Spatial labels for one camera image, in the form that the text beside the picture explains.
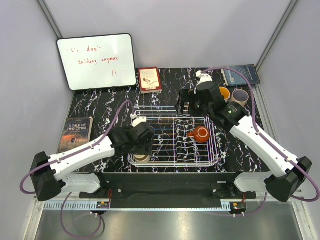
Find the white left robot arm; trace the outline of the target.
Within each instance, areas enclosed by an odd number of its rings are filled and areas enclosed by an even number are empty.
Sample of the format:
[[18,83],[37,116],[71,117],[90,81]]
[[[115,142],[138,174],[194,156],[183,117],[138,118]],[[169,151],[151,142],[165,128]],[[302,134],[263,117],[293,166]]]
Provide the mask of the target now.
[[45,152],[36,154],[30,177],[38,201],[48,201],[69,192],[103,198],[108,193],[108,184],[101,176],[75,171],[113,156],[149,156],[154,135],[154,130],[146,122],[141,122],[136,126],[115,127],[107,135],[66,152],[50,156]]

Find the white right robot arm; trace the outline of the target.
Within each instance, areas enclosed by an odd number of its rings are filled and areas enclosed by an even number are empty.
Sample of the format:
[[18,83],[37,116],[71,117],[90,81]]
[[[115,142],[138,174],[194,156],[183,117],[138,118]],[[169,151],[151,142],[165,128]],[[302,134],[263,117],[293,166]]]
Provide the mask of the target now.
[[244,192],[266,192],[287,202],[308,177],[312,161],[297,157],[267,135],[246,109],[237,102],[226,103],[217,84],[200,83],[195,89],[181,89],[175,109],[192,117],[205,117],[245,143],[269,168],[269,172],[243,172],[227,185],[228,195],[239,198]]

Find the floral iridescent white mug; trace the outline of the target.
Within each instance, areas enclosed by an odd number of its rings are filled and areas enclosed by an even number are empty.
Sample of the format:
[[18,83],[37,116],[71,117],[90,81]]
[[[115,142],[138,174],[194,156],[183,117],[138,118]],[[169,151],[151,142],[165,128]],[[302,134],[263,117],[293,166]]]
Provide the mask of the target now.
[[224,98],[224,101],[227,103],[230,100],[231,93],[226,87],[219,87],[220,93]]

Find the brown and cream cup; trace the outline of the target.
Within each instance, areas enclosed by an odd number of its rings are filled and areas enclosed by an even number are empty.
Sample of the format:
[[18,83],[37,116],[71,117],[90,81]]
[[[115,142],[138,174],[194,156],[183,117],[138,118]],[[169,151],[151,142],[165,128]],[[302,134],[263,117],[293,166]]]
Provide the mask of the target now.
[[133,158],[134,158],[136,163],[140,163],[140,164],[148,163],[150,161],[150,156],[149,155],[134,154]]

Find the pink iridescent mug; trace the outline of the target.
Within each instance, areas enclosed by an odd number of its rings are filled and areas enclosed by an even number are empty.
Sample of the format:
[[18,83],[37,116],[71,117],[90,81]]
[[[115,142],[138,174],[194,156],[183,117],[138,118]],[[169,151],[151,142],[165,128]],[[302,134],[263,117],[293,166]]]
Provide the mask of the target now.
[[249,100],[249,94],[243,89],[236,89],[232,92],[230,102],[235,102],[241,105],[243,108]]

